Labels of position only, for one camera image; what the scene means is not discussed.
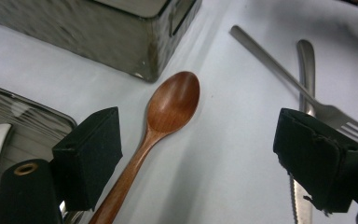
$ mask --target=fork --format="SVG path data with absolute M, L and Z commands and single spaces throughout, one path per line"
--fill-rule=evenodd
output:
M 311 70 L 309 72 L 305 72 L 311 74 L 312 70 L 313 72 L 315 71 L 315 59 L 312 44 L 307 40 L 300 40 L 297 43 L 297 48 L 300 54 L 301 62 L 303 63 L 303 68 L 305 70 Z M 357 121 L 348 122 L 347 125 L 342 125 L 340 128 L 337 128 L 337 130 L 358 142 L 358 129 L 352 127 L 353 125 L 351 125 L 354 122 Z
M 272 56 L 270 56 L 238 25 L 234 25 L 231 28 L 230 33 L 273 73 L 285 77 L 287 81 L 296 87 L 307 99 L 308 103 L 313 105 L 315 118 L 358 142 L 358 121 L 346 115 L 337 107 L 333 105 L 323 105 L 315 98 L 313 98 L 310 93 L 286 69 L 284 69 L 275 59 L 273 59 Z

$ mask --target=spoon bowl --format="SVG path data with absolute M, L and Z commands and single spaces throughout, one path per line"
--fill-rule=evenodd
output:
M 193 116 L 200 98 L 200 84 L 190 72 L 168 78 L 153 94 L 147 109 L 151 129 L 173 133 L 185 126 Z
M 144 140 L 89 223 L 112 223 L 148 152 L 160 139 L 185 126 L 196 112 L 200 83 L 191 72 L 180 72 L 163 82 L 147 108 Z

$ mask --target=black foam block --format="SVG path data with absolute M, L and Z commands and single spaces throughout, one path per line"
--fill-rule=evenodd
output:
M 317 209 L 348 212 L 358 188 L 358 143 L 314 117 L 283 108 L 273 150 Z
M 122 157 L 117 107 L 90 115 L 52 150 L 54 180 L 66 208 L 94 209 Z

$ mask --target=wooden spoon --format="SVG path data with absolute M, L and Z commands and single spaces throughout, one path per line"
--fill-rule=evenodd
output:
M 148 152 L 160 139 L 185 126 L 193 117 L 200 98 L 200 83 L 190 72 L 168 78 L 150 99 L 144 141 L 90 223 L 112 223 L 130 190 Z

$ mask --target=stainless steel fork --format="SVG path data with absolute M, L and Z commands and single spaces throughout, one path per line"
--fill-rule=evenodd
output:
M 270 56 L 238 25 L 234 25 L 231 28 L 230 33 L 273 73 L 285 77 L 286 80 L 296 87 L 307 99 L 308 103 L 313 105 L 315 118 L 358 142 L 358 121 L 346 115 L 333 105 L 323 105 L 319 103 L 286 69 L 273 59 L 272 56 Z

